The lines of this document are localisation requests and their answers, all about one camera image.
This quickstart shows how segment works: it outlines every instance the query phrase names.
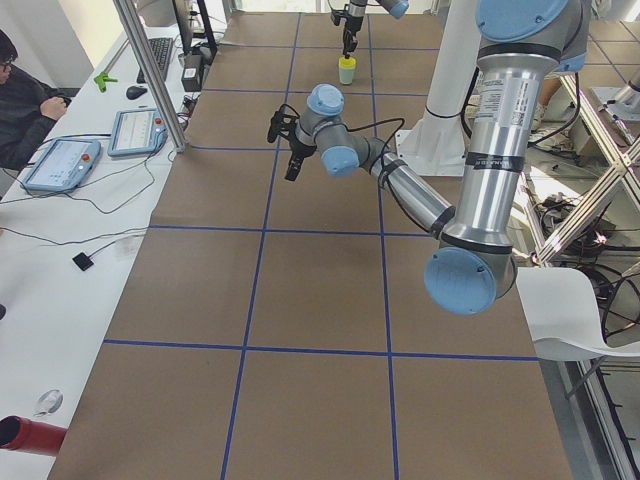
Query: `green object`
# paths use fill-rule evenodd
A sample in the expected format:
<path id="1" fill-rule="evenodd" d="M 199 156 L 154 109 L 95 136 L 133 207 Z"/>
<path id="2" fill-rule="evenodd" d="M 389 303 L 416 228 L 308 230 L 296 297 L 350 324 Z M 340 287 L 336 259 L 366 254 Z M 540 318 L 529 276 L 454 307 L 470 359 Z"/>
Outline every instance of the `green object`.
<path id="1" fill-rule="evenodd" d="M 107 73 L 107 72 L 102 72 L 99 75 L 97 75 L 96 77 L 94 77 L 93 81 L 96 82 L 96 85 L 98 85 L 98 90 L 100 90 L 101 92 L 106 92 L 107 91 L 107 82 L 117 82 L 118 79 L 117 78 L 111 78 L 109 76 L 109 73 Z"/>

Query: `black jacket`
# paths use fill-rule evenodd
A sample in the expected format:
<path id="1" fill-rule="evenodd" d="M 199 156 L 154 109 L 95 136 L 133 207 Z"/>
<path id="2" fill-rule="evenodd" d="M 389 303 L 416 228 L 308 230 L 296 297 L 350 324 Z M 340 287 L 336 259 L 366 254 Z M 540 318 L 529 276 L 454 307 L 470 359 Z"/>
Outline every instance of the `black jacket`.
<path id="1" fill-rule="evenodd" d="M 11 66 L 11 75 L 0 85 L 0 167 L 22 170 L 55 125 L 40 114 L 40 104 L 64 94 L 39 82 L 24 70 Z"/>

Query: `blue joint cap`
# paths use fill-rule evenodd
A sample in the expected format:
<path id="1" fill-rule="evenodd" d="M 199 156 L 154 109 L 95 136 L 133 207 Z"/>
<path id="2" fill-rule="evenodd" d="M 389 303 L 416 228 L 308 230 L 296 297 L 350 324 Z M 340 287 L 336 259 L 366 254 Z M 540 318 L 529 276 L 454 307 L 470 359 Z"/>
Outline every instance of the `blue joint cap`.
<path id="1" fill-rule="evenodd" d="M 402 18 L 402 16 L 407 13 L 407 10 L 409 10 L 409 1 L 402 0 L 401 2 L 396 3 L 393 8 L 389 10 L 389 13 L 397 20 Z"/>
<path id="2" fill-rule="evenodd" d="M 496 299 L 496 281 L 480 257 L 458 247 L 433 254 L 424 269 L 424 284 L 431 298 L 456 315 L 485 311 Z"/>
<path id="3" fill-rule="evenodd" d="M 321 83 L 307 97 L 307 106 L 318 115 L 335 117 L 344 109 L 344 96 L 333 85 Z"/>
<path id="4" fill-rule="evenodd" d="M 492 42 L 517 42 L 546 28 L 569 0 L 478 0 L 476 25 Z"/>
<path id="5" fill-rule="evenodd" d="M 575 57 L 560 60 L 560 65 L 556 68 L 556 72 L 579 72 L 584 67 L 587 60 L 586 52 Z"/>
<path id="6" fill-rule="evenodd" d="M 322 153 L 322 164 L 332 177 L 346 177 L 360 166 L 356 151 L 344 145 L 327 148 Z"/>

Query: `black hair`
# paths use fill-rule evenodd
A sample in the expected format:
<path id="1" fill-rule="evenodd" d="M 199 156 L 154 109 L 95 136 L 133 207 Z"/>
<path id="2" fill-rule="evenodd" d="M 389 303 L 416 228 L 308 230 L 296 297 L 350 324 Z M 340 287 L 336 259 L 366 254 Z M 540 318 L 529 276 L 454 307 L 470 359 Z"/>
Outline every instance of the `black hair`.
<path id="1" fill-rule="evenodd" d="M 18 50 L 11 39 L 0 30 L 0 62 L 10 62 L 18 58 Z"/>

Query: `red cylinder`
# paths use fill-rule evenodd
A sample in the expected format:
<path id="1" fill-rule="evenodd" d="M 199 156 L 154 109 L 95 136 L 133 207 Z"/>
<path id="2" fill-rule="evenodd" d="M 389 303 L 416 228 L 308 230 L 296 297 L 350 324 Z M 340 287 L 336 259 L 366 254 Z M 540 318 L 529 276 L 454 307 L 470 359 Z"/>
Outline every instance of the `red cylinder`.
<path id="1" fill-rule="evenodd" d="M 0 448 L 55 457 L 67 429 L 15 415 L 0 420 Z"/>

